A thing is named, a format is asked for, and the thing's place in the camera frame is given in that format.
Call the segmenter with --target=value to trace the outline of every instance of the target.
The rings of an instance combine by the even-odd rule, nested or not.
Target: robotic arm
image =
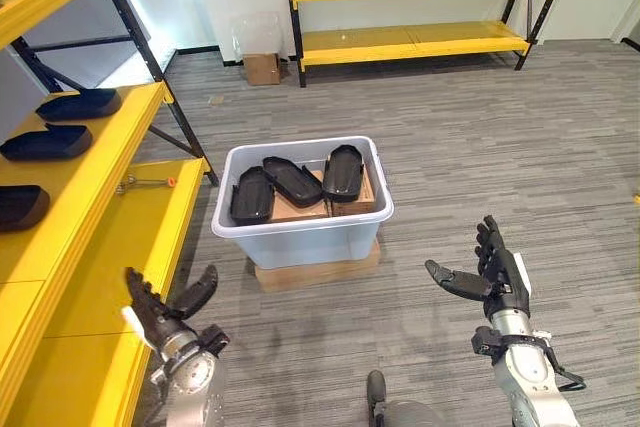
[[[129,267],[125,280],[131,306],[123,315],[138,335],[160,356],[162,366],[151,375],[159,402],[145,419],[148,425],[169,403],[168,427],[224,427],[222,390],[225,373],[218,354],[229,338],[211,325],[198,333],[184,321],[198,312],[218,286],[218,272],[210,265],[198,282],[169,307],[149,282]]]
[[[560,392],[582,390],[586,384],[558,363],[550,344],[551,334],[531,328],[524,263],[517,262],[505,248],[491,216],[478,224],[476,240],[478,275],[451,271],[433,260],[428,260],[425,267],[447,292],[483,303],[493,329],[478,327],[471,343],[476,354],[491,357],[498,385],[511,404],[513,425],[579,427]],[[571,382],[558,388],[555,374]]]

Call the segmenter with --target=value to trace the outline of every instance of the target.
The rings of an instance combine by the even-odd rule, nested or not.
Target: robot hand
[[[529,291],[513,254],[504,246],[497,222],[488,215],[477,228],[478,275],[451,271],[427,260],[425,267],[429,274],[447,292],[484,302],[487,318],[506,307],[519,309],[528,316]]]
[[[163,303],[160,295],[152,292],[151,283],[145,282],[142,274],[132,267],[127,268],[125,280],[131,306],[123,309],[123,314],[138,335],[161,353],[176,333],[193,332],[183,320],[195,314],[213,296],[218,287],[218,272],[213,264],[210,265],[198,282],[182,292],[173,307]]]
[[[584,379],[567,372],[550,345],[551,334],[534,331],[529,322],[529,289],[524,263],[504,246],[493,217],[478,225],[478,275],[451,271],[433,260],[425,264],[444,290],[484,303],[493,328],[478,327],[471,343],[476,354],[491,357],[498,385],[507,394],[516,427],[577,427],[564,391],[586,387]],[[570,383],[558,388],[555,374]]]

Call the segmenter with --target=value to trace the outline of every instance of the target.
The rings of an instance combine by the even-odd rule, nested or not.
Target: transparent plastic bag
[[[235,17],[231,21],[231,35],[236,62],[248,54],[278,54],[286,58],[286,53],[283,53],[282,29],[276,12],[257,12]]]

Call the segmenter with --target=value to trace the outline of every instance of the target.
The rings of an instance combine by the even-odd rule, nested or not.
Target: small cardboard box
[[[318,180],[322,181],[324,172],[321,170],[314,170],[311,172]],[[294,220],[312,220],[312,219],[324,219],[329,217],[329,211],[324,200],[321,200],[315,205],[310,207],[296,207],[289,202],[279,192],[275,193],[275,200],[273,203],[273,214],[271,214],[271,220],[269,222],[293,222]]]
[[[280,83],[278,54],[247,54],[242,56],[242,60],[249,84],[273,85]]]
[[[337,202],[331,202],[331,216],[340,217],[343,215],[354,214],[367,214],[373,212],[375,208],[376,198],[371,187],[371,180],[369,180],[369,173],[367,172],[367,166],[364,166],[362,171],[362,187],[360,188],[360,195],[353,202],[346,204],[339,204]]]

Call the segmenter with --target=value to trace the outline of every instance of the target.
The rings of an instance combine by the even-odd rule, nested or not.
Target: clear plastic container
[[[355,146],[362,154],[375,193],[373,212],[248,226],[237,226],[229,217],[233,186],[249,167],[262,165],[263,158],[275,155],[318,170],[323,168],[331,151],[343,144]],[[216,235],[236,242],[261,268],[277,269],[364,259],[371,251],[380,223],[389,219],[393,210],[376,146],[368,137],[247,145],[236,147],[227,155],[211,229]]]

